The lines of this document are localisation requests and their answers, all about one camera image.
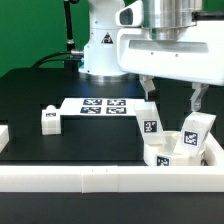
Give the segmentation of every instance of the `small white block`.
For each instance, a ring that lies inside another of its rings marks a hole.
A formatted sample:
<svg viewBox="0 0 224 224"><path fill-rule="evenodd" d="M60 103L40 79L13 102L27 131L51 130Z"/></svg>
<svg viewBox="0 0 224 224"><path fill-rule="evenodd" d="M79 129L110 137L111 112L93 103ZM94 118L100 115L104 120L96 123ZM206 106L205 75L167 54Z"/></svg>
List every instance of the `small white block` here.
<svg viewBox="0 0 224 224"><path fill-rule="evenodd" d="M61 134L60 110L49 106L46 110L42 110L41 124L43 135Z"/></svg>
<svg viewBox="0 0 224 224"><path fill-rule="evenodd" d="M9 142L8 125L0 125L0 152L5 148Z"/></svg>
<svg viewBox="0 0 224 224"><path fill-rule="evenodd" d="M136 103L134 107L144 143L165 144L166 139L155 102Z"/></svg>
<svg viewBox="0 0 224 224"><path fill-rule="evenodd" d="M184 122L174 153L196 157L205 146L215 118L211 114L191 113Z"/></svg>

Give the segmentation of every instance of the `black logo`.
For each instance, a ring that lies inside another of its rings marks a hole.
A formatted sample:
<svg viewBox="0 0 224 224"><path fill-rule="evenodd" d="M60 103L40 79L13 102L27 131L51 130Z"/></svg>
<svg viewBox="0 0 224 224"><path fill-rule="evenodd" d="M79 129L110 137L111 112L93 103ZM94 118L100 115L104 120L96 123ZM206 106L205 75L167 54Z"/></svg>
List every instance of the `black logo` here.
<svg viewBox="0 0 224 224"><path fill-rule="evenodd" d="M98 100L98 99L85 99L83 105L102 105L103 100Z"/></svg>
<svg viewBox="0 0 224 224"><path fill-rule="evenodd" d="M56 113L47 113L46 117L56 117Z"/></svg>
<svg viewBox="0 0 224 224"><path fill-rule="evenodd" d="M113 44L113 40L112 40L112 38L111 38L111 36L110 36L110 34L108 32L106 33L106 35L103 38L101 43L102 44Z"/></svg>
<svg viewBox="0 0 224 224"><path fill-rule="evenodd" d="M108 106L126 106L126 100L107 100Z"/></svg>
<svg viewBox="0 0 224 224"><path fill-rule="evenodd" d="M144 121L144 133L157 133L158 122L157 121Z"/></svg>
<svg viewBox="0 0 224 224"><path fill-rule="evenodd" d="M100 114L101 107L82 107L81 114Z"/></svg>
<svg viewBox="0 0 224 224"><path fill-rule="evenodd" d="M169 166L170 165L170 160L168 158L157 156L156 165L157 166Z"/></svg>
<svg viewBox="0 0 224 224"><path fill-rule="evenodd" d="M198 145L198 133L185 131L184 132L184 143L191 145L191 146L197 146Z"/></svg>
<svg viewBox="0 0 224 224"><path fill-rule="evenodd" d="M126 114L127 109L125 107L107 107L107 114Z"/></svg>

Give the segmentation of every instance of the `white cube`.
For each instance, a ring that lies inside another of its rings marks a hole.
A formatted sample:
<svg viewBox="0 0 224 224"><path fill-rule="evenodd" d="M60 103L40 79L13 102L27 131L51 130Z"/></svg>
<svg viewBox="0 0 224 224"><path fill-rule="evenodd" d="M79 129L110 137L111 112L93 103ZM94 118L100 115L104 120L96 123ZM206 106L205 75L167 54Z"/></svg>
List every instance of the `white cube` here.
<svg viewBox="0 0 224 224"><path fill-rule="evenodd" d="M5 148L9 142L8 125L0 125L0 152Z"/></svg>
<svg viewBox="0 0 224 224"><path fill-rule="evenodd" d="M52 107L42 110L41 124L43 135L61 134L60 110Z"/></svg>

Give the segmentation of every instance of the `white block with label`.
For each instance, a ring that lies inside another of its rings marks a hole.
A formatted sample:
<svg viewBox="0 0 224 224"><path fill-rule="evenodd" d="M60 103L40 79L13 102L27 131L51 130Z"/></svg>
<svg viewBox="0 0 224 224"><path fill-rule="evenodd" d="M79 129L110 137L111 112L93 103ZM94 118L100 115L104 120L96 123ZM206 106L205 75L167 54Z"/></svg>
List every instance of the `white block with label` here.
<svg viewBox="0 0 224 224"><path fill-rule="evenodd" d="M135 104L135 113L145 144L165 144L163 128L155 102Z"/></svg>
<svg viewBox="0 0 224 224"><path fill-rule="evenodd" d="M204 149L215 118L211 114L191 113L184 122L174 153L196 157Z"/></svg>
<svg viewBox="0 0 224 224"><path fill-rule="evenodd" d="M8 125L0 125L0 152L5 148L9 142Z"/></svg>
<svg viewBox="0 0 224 224"><path fill-rule="evenodd" d="M165 131L165 145L144 145L144 161L149 166L201 166L204 161L204 150L201 150L196 157L175 154L173 152L179 132Z"/></svg>
<svg viewBox="0 0 224 224"><path fill-rule="evenodd" d="M42 110L41 124L43 135L61 134L60 110L51 105L46 110Z"/></svg>

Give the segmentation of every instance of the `black and white marker sheet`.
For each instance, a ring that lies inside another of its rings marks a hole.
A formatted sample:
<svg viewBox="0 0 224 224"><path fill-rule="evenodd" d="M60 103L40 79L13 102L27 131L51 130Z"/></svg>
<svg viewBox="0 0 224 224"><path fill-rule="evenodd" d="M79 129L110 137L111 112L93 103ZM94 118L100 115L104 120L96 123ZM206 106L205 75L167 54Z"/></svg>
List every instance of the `black and white marker sheet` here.
<svg viewBox="0 0 224 224"><path fill-rule="evenodd" d="M61 115L136 116L134 105L144 99L66 98Z"/></svg>

